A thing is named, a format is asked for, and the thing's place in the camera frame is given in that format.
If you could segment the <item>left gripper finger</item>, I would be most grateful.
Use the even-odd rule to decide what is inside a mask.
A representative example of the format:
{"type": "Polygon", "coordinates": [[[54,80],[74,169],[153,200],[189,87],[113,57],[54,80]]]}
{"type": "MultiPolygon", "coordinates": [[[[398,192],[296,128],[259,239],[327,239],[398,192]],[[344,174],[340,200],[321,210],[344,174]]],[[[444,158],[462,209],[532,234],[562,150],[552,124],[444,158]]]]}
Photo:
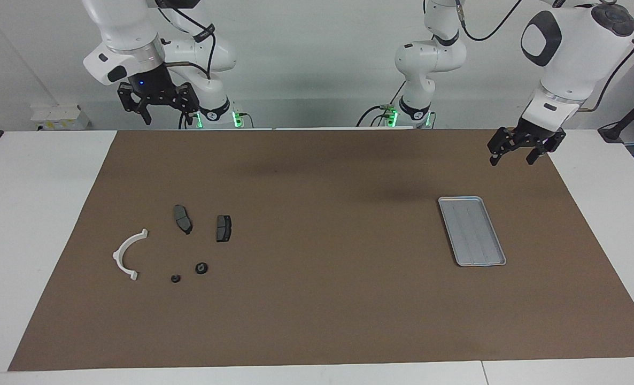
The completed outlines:
{"type": "Polygon", "coordinates": [[[556,151],[564,138],[566,138],[566,132],[563,129],[558,129],[549,138],[532,136],[533,149],[525,160],[528,164],[534,164],[541,156],[556,151]]]}
{"type": "Polygon", "coordinates": [[[491,154],[491,166],[496,166],[502,156],[515,149],[513,139],[512,132],[507,127],[497,129],[496,133],[493,134],[488,141],[488,144],[486,144],[491,154]]]}

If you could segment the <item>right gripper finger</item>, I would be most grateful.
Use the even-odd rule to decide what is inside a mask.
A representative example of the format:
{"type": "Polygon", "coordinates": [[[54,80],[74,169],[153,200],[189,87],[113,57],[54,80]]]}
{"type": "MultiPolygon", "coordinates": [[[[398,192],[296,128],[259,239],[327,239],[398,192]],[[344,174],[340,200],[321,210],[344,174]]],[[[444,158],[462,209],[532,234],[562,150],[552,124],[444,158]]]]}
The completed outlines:
{"type": "Polygon", "coordinates": [[[176,90],[177,106],[181,112],[178,128],[188,128],[189,125],[194,124],[194,120],[199,113],[199,98],[191,83],[183,83],[176,90]]]}
{"type": "Polygon", "coordinates": [[[119,100],[126,112],[134,112],[141,116],[144,124],[151,125],[152,117],[148,111],[148,101],[146,98],[134,92],[134,88],[129,83],[120,83],[117,88],[119,100]]]}

